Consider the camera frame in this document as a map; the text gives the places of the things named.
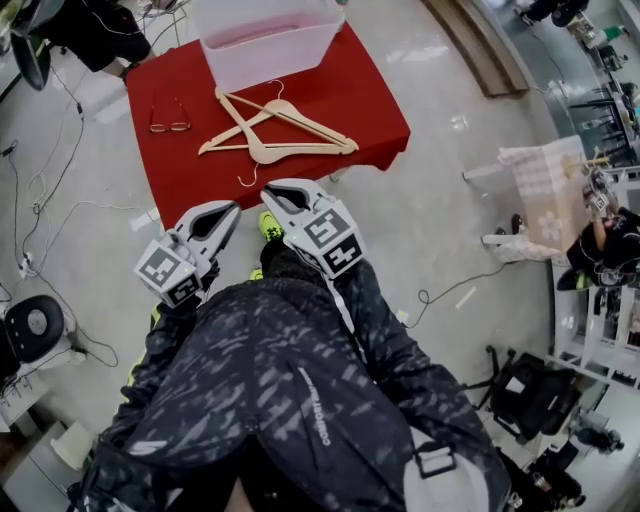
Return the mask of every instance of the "person sitting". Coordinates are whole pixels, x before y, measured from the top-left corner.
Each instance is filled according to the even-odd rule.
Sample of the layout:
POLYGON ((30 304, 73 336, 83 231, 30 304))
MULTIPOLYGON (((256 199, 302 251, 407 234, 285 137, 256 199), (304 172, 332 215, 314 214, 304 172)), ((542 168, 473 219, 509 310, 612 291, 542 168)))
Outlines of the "person sitting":
MULTIPOLYGON (((154 0, 166 8, 175 0, 154 0)), ((71 50, 91 71, 121 78, 155 57, 133 13, 109 0, 65 0, 56 15, 37 32, 55 46, 71 50), (129 61, 125 67, 118 58, 129 61)))
POLYGON ((586 290, 591 285, 620 286, 635 279, 640 261, 640 216, 621 207, 610 193, 609 216, 593 210, 592 222, 567 251, 571 269, 558 281, 558 290, 586 290))

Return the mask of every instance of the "black chair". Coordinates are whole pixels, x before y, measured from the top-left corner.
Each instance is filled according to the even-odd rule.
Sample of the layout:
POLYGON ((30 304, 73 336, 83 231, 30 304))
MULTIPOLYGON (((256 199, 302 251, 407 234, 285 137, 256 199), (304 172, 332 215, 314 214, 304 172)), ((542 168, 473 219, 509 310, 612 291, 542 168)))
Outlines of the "black chair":
POLYGON ((500 368, 495 348, 491 355, 493 376, 465 389, 488 387, 477 406, 490 400, 493 419, 520 444, 526 444, 539 433, 555 435, 580 398, 573 387, 575 372, 553 370, 544 361, 523 353, 513 362, 515 351, 509 350, 507 363, 500 368))
POLYGON ((62 8, 64 0, 37 0, 22 9, 12 23, 11 46, 18 69, 36 91, 47 84, 51 54, 37 29, 51 20, 62 8))
POLYGON ((33 363, 50 352, 64 329, 62 309, 48 295, 9 308, 0 321, 0 382, 15 375, 22 363, 33 363))

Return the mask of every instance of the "black stool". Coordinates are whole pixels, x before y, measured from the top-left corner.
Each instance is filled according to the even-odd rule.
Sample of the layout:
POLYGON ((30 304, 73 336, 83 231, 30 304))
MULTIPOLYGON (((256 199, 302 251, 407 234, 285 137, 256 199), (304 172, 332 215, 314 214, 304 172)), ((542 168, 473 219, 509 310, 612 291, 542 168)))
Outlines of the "black stool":
POLYGON ((3 324, 17 360, 33 363, 60 341, 65 320, 60 305, 53 298, 38 295, 11 307, 3 324))

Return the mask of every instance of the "electrical cable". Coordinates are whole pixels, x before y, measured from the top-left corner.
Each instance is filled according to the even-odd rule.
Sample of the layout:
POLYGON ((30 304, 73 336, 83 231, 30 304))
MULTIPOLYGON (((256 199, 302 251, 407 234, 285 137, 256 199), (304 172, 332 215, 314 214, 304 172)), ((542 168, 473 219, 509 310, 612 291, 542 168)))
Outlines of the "electrical cable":
MULTIPOLYGON (((515 265, 517 263, 526 263, 526 262, 534 262, 534 263, 547 263, 548 260, 518 260, 518 261, 510 261, 507 263, 503 263, 500 268, 494 272, 489 272, 489 273, 485 273, 485 274, 478 274, 476 276, 470 277, 468 279, 465 279, 464 281, 460 281, 456 284, 454 284, 453 286, 451 286, 450 288, 447 288, 444 292, 442 292, 440 295, 438 295, 435 299, 431 300, 431 297, 429 295, 429 291, 426 288, 422 288, 419 292, 418 292, 418 300, 424 304, 424 307, 422 308, 422 311, 420 312, 420 315, 418 316, 418 319, 412 324, 412 325, 405 325, 406 329, 415 329, 418 324, 422 321, 422 317, 424 316, 424 314, 427 312, 427 308, 432 305, 435 304, 436 302, 438 302, 440 299, 442 299, 444 296, 448 295, 449 293, 451 293, 453 290, 455 290, 456 288, 470 283, 471 281, 475 281, 477 279, 481 279, 483 277, 493 277, 498 275, 500 272, 502 272, 505 268, 507 268, 510 265, 515 265)), ((551 263, 554 267, 561 267, 561 268, 571 268, 571 265, 556 265, 554 263, 551 263)))
POLYGON ((182 21, 185 18, 186 18, 186 16, 183 16, 182 18, 178 18, 175 22, 171 23, 168 27, 163 29, 162 32, 160 32, 158 34, 158 36, 153 40, 153 43, 151 43, 151 48, 153 48, 156 45, 156 43, 158 42, 158 39, 160 39, 167 30, 169 30, 170 28, 176 26, 179 21, 182 21))
MULTIPOLYGON (((51 66, 51 70, 54 72, 56 78, 62 84, 62 86, 64 87, 65 91, 67 91, 67 93, 69 94, 70 99, 69 99, 69 102, 67 103, 67 106, 66 106, 66 108, 64 110, 64 113, 62 114, 62 119, 60 120, 60 127, 58 129, 58 136, 56 138, 56 143, 54 144, 53 149, 49 153, 49 156, 47 157, 47 160, 45 161, 45 163, 42 166, 42 168, 36 174, 34 174, 31 177, 31 179, 28 181, 28 183, 27 183, 27 203, 29 204, 29 206, 33 210, 34 215, 36 216, 36 222, 35 222, 33 228, 31 228, 29 233, 27 233, 27 235, 22 240, 22 254, 23 254, 23 257, 26 257, 26 244, 27 244, 27 241, 29 240, 29 238, 31 238, 31 235, 33 235, 35 233, 35 231, 38 229, 38 225, 40 224, 40 211, 41 211, 43 205, 45 204, 45 202, 48 202, 49 199, 51 199, 51 196, 49 196, 48 199, 45 199, 46 196, 47 196, 47 182, 46 182, 46 180, 44 178, 44 174, 43 173, 44 173, 45 169, 47 168, 47 166, 49 165, 49 162, 51 161, 51 158, 53 157, 56 149, 58 148, 58 145, 60 143, 60 138, 61 138, 61 135, 62 135, 62 128, 64 127, 64 123, 65 123, 65 118, 66 118, 67 112, 69 111, 69 107, 71 106, 71 103, 73 101, 76 102, 76 109, 78 111, 78 115, 80 115, 80 117, 82 119, 84 119, 84 114, 83 114, 83 111, 82 111, 82 105, 76 99, 76 97, 74 96, 73 93, 75 93, 78 90, 78 88, 80 87, 80 84, 82 83, 82 81, 84 80, 85 76, 87 75, 88 69, 85 69, 84 73, 80 77, 80 80, 78 80, 78 83, 74 87, 73 92, 70 91, 69 88, 65 85, 65 83, 60 79, 58 74, 53 69, 53 66, 51 66), (32 197, 32 195, 31 195, 31 189, 32 189, 32 185, 36 181, 36 179, 39 179, 40 182, 42 183, 42 192, 37 198, 34 199, 32 197)), ((71 163, 72 159, 73 159, 73 155, 71 156, 71 159, 69 160, 67 166, 71 163)))
POLYGON ((67 91, 67 93, 69 94, 69 96, 71 96, 71 99, 73 101, 75 101, 78 105, 80 104, 80 102, 76 99, 76 97, 73 95, 73 93, 69 90, 69 88, 67 87, 67 84, 65 84, 62 79, 58 76, 58 73, 56 73, 55 68, 53 67, 53 65, 50 66, 51 68, 51 72, 55 75, 55 77, 58 79, 58 82, 60 82, 60 84, 62 85, 62 87, 64 87, 64 90, 67 91))
POLYGON ((13 379, 11 382, 7 383, 4 385, 4 387, 2 388, 2 393, 0 394, 0 399, 3 399, 7 396, 7 390, 9 388, 14 388, 15 386, 17 386, 20 381, 26 377, 28 377, 29 375, 31 375, 32 373, 37 372, 40 368, 42 368, 45 364, 47 364, 49 361, 55 359, 58 356, 61 356, 62 354, 66 354, 69 351, 72 351, 73 348, 68 348, 66 350, 63 350, 62 352, 58 352, 57 354, 54 354, 53 356, 51 356, 49 359, 47 359, 46 361, 40 363, 38 366, 36 366, 35 368, 33 368, 31 371, 25 373, 24 375, 20 375, 19 377, 16 377, 15 379, 13 379))
POLYGON ((547 56, 549 57, 549 60, 553 63, 553 65, 556 67, 556 69, 558 70, 558 73, 560 73, 560 78, 562 79, 562 81, 564 82, 564 73, 562 73, 562 70, 560 69, 560 66, 558 66, 558 63, 554 60, 554 58, 551 56, 551 52, 549 51, 549 47, 545 44, 545 42, 540 39, 533 30, 529 30, 529 34, 531 34, 531 36, 534 39, 537 39, 540 44, 542 46, 544 46, 544 51, 547 53, 547 56))
POLYGON ((40 261, 40 265, 38 266, 38 269, 33 271, 33 272, 27 272, 27 275, 34 277, 35 275, 39 274, 42 271, 42 267, 44 266, 44 263, 45 263, 45 261, 47 259, 47 256, 49 255, 49 250, 51 249, 53 244, 56 242, 58 237, 60 236, 60 233, 62 232, 62 229, 66 225, 66 223, 69 220, 69 218, 71 217, 71 214, 75 211, 75 209, 78 206, 80 206, 82 204, 90 204, 92 206, 95 206, 96 208, 102 208, 102 209, 111 208, 111 209, 120 210, 120 211, 139 210, 141 212, 144 212, 149 217, 149 220, 151 222, 153 222, 156 226, 158 226, 159 229, 162 228, 162 226, 160 226, 160 224, 158 224, 153 219, 153 217, 151 217, 151 215, 149 214, 149 212, 147 210, 145 210, 144 208, 141 208, 139 206, 115 206, 115 205, 112 205, 112 204, 104 204, 104 205, 103 204, 98 204, 98 203, 94 203, 93 201, 78 201, 76 204, 74 204, 71 207, 71 209, 69 210, 69 213, 64 218, 64 220, 62 221, 62 224, 58 228, 58 231, 56 232, 56 234, 53 237, 51 237, 51 233, 52 233, 51 218, 49 217, 49 236, 47 237, 47 244, 45 246, 44 255, 42 256, 42 260, 40 261))
POLYGON ((15 151, 18 147, 18 141, 14 140, 7 149, 2 151, 3 156, 8 156, 7 160, 9 160, 9 165, 13 170, 13 173, 16 177, 16 188, 15 188, 15 198, 13 204, 13 257, 16 259, 16 263, 18 267, 20 266, 20 260, 18 258, 18 196, 20 195, 20 178, 18 176, 18 169, 13 164, 11 160, 11 153, 15 151))
POLYGON ((117 34, 117 35, 119 35, 119 36, 135 36, 135 35, 138 35, 138 34, 140 34, 140 33, 141 33, 141 32, 140 32, 140 29, 136 30, 135 32, 120 32, 120 31, 118 31, 118 30, 112 30, 112 29, 110 29, 109 27, 107 27, 107 26, 105 25, 104 21, 102 21, 102 18, 101 18, 100 16, 98 16, 94 11, 92 11, 92 10, 91 10, 91 8, 87 5, 87 2, 86 2, 85 0, 82 0, 82 3, 83 3, 83 4, 84 4, 84 6, 87 8, 87 10, 88 10, 91 14, 93 14, 93 15, 98 19, 98 21, 100 22, 100 24, 104 27, 104 29, 105 29, 107 32, 111 32, 112 34, 117 34))
POLYGON ((69 303, 64 299, 64 297, 62 295, 60 295, 60 292, 58 290, 56 290, 53 285, 42 275, 42 274, 38 274, 38 276, 42 281, 44 281, 47 286, 49 288, 51 288, 51 291, 53 291, 53 293, 55 293, 58 298, 62 301, 62 303, 66 306, 66 308, 69 310, 69 313, 71 314, 71 316, 73 317, 73 320, 76 323, 76 328, 78 329, 79 332, 82 333, 82 335, 91 343, 94 343, 95 345, 99 345, 101 347, 104 347, 106 349, 108 349, 111 354, 113 355, 113 359, 114 359, 114 363, 113 364, 109 364, 107 363, 104 359, 101 359, 100 357, 98 357, 97 355, 95 355, 93 352, 91 352, 90 350, 87 350, 86 348, 84 348, 83 350, 87 351, 87 354, 90 355, 91 357, 93 357, 94 359, 96 359, 97 361, 99 361, 100 363, 102 363, 104 366, 108 367, 108 368, 116 368, 119 364, 120 364, 120 359, 118 358, 118 354, 116 353, 116 351, 114 350, 114 348, 109 345, 108 343, 103 343, 101 341, 97 341, 94 340, 91 336, 89 336, 83 329, 82 327, 80 327, 80 324, 78 323, 78 317, 76 316, 75 312, 73 311, 73 309, 71 308, 71 306, 69 305, 69 303))
POLYGON ((445 295, 451 293, 453 290, 455 290, 459 286, 462 286, 463 284, 470 283, 471 281, 475 281, 476 279, 480 279, 480 278, 483 278, 483 277, 496 276, 500 272, 502 272, 508 265, 513 265, 514 263, 518 263, 518 262, 503 263, 500 266, 500 268, 498 270, 496 270, 495 272, 489 272, 487 274, 478 274, 477 276, 473 276, 473 277, 470 277, 468 279, 465 279, 464 281, 460 281, 459 283, 456 283, 453 286, 451 286, 450 288, 446 289, 444 292, 442 292, 440 295, 438 295, 433 300, 431 300, 429 292, 428 292, 428 290, 426 288, 421 289, 418 292, 418 300, 420 302, 422 302, 422 304, 424 304, 424 307, 422 308, 422 311, 420 312, 420 315, 418 316, 418 319, 415 321, 415 323, 413 323, 412 325, 405 325, 405 327, 407 329, 415 329, 416 327, 418 327, 418 324, 422 321, 422 317, 427 312, 427 308, 431 304, 435 304, 436 302, 438 302, 442 297, 444 297, 445 295))

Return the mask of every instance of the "sleeve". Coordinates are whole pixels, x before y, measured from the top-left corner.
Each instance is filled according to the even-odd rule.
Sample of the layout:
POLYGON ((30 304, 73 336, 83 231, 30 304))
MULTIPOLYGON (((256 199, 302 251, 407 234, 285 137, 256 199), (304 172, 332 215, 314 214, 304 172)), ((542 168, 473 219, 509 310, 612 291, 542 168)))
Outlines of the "sleeve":
POLYGON ((173 358, 193 330, 199 303, 200 299, 192 297, 176 309, 164 303, 154 308, 145 353, 121 390, 125 401, 118 407, 111 426, 102 433, 102 440, 121 447, 131 435, 162 384, 173 358))
POLYGON ((474 407, 453 375, 409 337, 382 297, 371 265, 360 262, 336 280, 336 289, 380 389, 412 427, 480 467, 492 501, 504 503, 509 479, 474 407))

